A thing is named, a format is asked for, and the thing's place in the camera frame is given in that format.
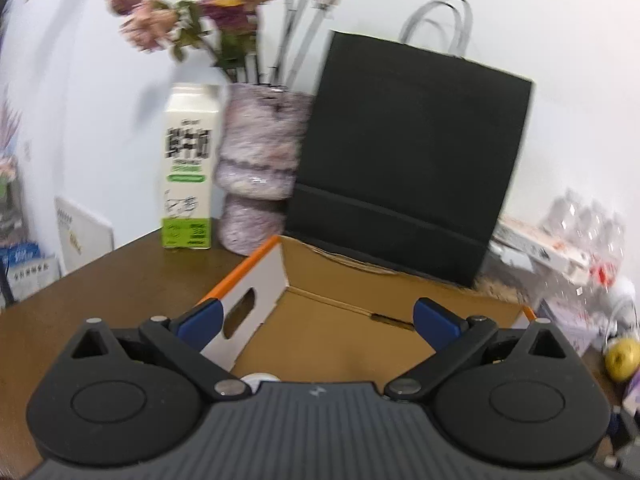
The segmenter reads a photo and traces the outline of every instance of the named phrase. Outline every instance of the milk carton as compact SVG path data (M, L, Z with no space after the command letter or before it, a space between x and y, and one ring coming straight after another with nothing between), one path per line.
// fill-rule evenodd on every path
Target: milk carton
M210 202L221 121L217 87L174 85L162 150L164 247L211 247Z

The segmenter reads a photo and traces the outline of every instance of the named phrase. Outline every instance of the flower bouquet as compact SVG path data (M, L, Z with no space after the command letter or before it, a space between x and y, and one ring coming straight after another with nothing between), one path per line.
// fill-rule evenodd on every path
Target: flower bouquet
M127 16L124 37L140 50L167 48L182 62L205 50L231 82L225 132L215 179L228 192L218 236L229 250L250 254L284 228L284 205L293 190L300 141L312 98L289 91L322 20L338 0L284 0L276 59L262 70L260 11L270 0L107 0ZM289 45L305 10L315 8L288 73Z

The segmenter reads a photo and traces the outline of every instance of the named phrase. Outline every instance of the yellow fruit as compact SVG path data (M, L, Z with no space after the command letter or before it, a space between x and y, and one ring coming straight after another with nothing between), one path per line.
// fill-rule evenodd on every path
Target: yellow fruit
M640 367L640 342L621 339L609 349L604 364L609 377L617 383L630 379Z

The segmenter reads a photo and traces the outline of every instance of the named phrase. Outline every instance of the wooden tabletop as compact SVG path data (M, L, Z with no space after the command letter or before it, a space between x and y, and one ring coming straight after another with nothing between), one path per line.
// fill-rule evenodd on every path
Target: wooden tabletop
M220 245L166 250L153 232L62 278L0 316L0 476L21 478L41 461L25 422L38 382L78 326L101 317L112 328L139 325L156 314L190 309L240 261ZM597 352L587 366L609 400L619 392Z

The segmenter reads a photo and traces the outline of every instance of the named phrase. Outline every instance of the open cardboard box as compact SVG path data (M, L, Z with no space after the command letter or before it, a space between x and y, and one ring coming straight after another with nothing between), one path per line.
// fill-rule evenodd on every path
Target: open cardboard box
M372 381L382 390L433 354L412 325L421 297L463 318L489 316L500 327L513 326L521 313L516 304L468 289L273 237L174 320L172 330L237 377Z

